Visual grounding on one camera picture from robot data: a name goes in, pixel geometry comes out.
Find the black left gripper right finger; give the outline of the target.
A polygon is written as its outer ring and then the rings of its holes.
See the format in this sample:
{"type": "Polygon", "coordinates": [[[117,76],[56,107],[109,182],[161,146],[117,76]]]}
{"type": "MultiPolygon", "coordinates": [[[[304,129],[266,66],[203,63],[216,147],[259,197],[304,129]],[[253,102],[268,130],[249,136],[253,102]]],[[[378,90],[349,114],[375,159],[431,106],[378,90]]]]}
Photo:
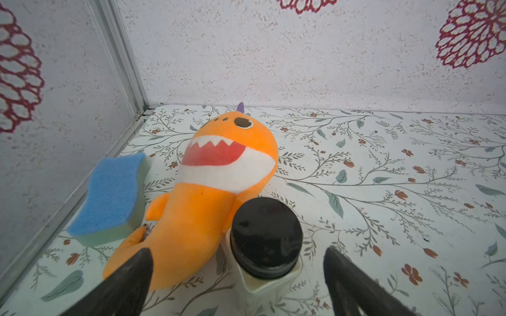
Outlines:
{"type": "Polygon", "coordinates": [[[323,270],[335,315],[414,315],[335,247],[325,251],[323,270]]]}

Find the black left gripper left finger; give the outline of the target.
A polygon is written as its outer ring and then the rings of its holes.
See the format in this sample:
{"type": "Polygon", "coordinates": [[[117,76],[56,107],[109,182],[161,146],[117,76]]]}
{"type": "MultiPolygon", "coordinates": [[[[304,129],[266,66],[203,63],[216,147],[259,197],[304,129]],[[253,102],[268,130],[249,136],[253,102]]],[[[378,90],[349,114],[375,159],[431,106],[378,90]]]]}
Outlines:
{"type": "Polygon", "coordinates": [[[140,315],[153,270],[152,253],[142,248],[63,315],[140,315]]]}

